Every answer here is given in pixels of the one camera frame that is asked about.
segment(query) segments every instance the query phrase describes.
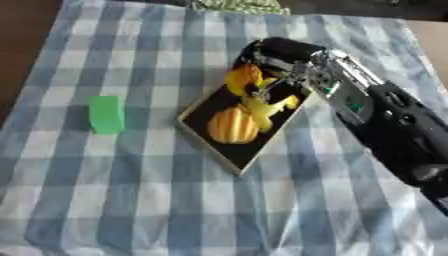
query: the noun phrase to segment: yellow plastic object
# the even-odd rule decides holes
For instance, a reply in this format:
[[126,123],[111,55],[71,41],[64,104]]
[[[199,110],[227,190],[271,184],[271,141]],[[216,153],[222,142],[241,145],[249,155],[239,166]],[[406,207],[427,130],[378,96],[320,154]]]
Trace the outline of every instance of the yellow plastic object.
[[[266,87],[269,84],[275,82],[276,78],[267,78],[262,83],[260,83],[260,87]],[[288,98],[277,102],[275,104],[266,104],[262,99],[257,97],[242,97],[243,105],[249,109],[252,118],[260,127],[261,132],[268,132],[272,127],[272,121],[270,119],[271,116],[275,115],[279,111],[283,111],[284,107],[289,109],[294,109],[299,105],[299,99],[291,95]]]
[[236,96],[244,95],[247,84],[259,86],[263,82],[261,70],[254,64],[243,64],[241,67],[227,73],[224,83],[229,91]]

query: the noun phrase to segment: table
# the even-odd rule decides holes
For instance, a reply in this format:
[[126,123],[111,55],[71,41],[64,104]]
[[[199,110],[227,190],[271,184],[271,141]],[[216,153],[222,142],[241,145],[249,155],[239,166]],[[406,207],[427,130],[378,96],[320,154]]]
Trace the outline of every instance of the table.
[[[172,123],[242,47],[269,35],[350,50],[434,109],[444,108],[404,22],[66,4],[2,130],[2,252],[31,250],[27,245],[56,254],[97,247],[142,255],[447,251],[445,218],[366,154],[317,98],[239,179]],[[128,132],[90,132],[85,106],[99,90],[125,99]]]

